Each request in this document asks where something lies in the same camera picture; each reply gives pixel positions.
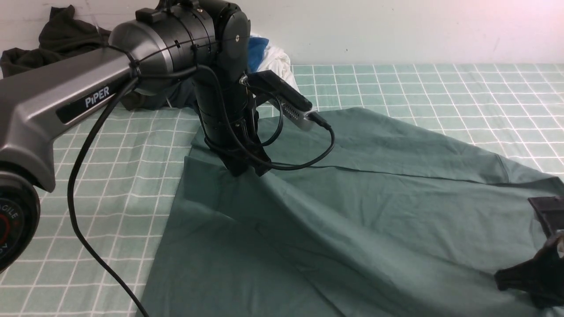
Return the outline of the black gripper right edge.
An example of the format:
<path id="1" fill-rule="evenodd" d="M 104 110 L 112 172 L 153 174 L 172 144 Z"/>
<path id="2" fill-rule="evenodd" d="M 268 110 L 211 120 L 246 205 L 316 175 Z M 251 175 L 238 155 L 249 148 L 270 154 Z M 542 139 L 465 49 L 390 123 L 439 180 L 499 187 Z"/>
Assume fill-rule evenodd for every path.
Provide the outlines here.
<path id="1" fill-rule="evenodd" d="M 527 260 L 494 275 L 500 291 L 526 292 L 534 307 L 542 310 L 564 304 L 564 197 L 530 197 L 528 202 L 546 238 L 542 249 Z"/>

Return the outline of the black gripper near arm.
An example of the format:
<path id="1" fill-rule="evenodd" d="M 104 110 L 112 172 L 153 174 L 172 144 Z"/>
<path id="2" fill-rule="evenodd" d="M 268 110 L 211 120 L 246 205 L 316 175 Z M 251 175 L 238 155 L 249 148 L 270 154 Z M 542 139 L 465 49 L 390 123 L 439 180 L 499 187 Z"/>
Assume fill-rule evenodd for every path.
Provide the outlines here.
<path id="1" fill-rule="evenodd" d="M 271 163 L 258 136 L 258 119 L 256 110 L 244 110 L 242 117 L 232 122 L 232 134 L 220 114 L 214 116 L 204 112 L 204 142 L 219 156 L 233 177 L 243 175 L 249 168 L 255 172 L 270 170 L 249 156 L 251 153 L 261 161 Z"/>

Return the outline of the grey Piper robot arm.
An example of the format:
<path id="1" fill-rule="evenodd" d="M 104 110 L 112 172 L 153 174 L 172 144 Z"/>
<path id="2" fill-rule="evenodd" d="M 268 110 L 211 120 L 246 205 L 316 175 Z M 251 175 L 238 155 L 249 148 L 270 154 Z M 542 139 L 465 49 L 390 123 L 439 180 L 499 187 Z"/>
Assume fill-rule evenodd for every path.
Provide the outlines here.
<path id="1" fill-rule="evenodd" d="M 295 66 L 334 132 L 291 122 L 275 166 L 234 177 L 209 72 L 193 110 L 101 110 L 121 89 L 202 62 L 232 120 L 251 95 L 241 40 L 209 46 L 225 4 L 189 9 L 187 61 L 162 31 L 1 80 L 3 317 L 561 317 L 494 274 L 546 237 L 528 199 L 563 196 L 563 66 Z"/>

